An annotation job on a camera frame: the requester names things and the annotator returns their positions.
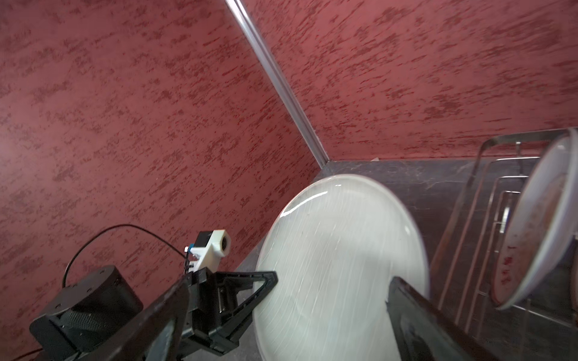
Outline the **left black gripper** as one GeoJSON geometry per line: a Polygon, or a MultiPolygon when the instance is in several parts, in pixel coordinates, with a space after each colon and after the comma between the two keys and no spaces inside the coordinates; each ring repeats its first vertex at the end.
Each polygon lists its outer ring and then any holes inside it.
{"type": "Polygon", "coordinates": [[[178,356],[189,356],[199,350],[224,356],[239,347],[240,338],[251,325],[252,312],[278,284],[278,275],[276,272],[214,275],[204,268],[188,273],[186,281],[189,303],[178,356]],[[237,295],[246,290],[252,290],[252,294],[238,303],[237,295]]]}

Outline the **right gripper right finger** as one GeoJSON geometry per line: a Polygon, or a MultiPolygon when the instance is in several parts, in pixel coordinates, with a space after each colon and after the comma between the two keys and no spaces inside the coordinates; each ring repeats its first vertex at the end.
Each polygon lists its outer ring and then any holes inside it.
{"type": "Polygon", "coordinates": [[[402,360],[496,360],[400,277],[389,285],[388,314],[402,360]]]}

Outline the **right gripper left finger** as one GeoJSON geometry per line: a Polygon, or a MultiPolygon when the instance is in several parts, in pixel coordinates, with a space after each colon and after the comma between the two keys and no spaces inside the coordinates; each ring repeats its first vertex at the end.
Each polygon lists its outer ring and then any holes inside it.
{"type": "Polygon", "coordinates": [[[188,312],[182,278],[95,351],[80,360],[176,360],[188,312]]]}

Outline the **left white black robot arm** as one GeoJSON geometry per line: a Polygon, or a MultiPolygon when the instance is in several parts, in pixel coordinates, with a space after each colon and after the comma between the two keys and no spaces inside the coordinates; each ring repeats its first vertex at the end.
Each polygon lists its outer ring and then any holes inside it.
{"type": "Polygon", "coordinates": [[[254,309],[278,283],[275,272],[182,276],[144,307],[115,266],[65,287],[30,324],[38,360],[184,360],[239,347],[254,309]]]}

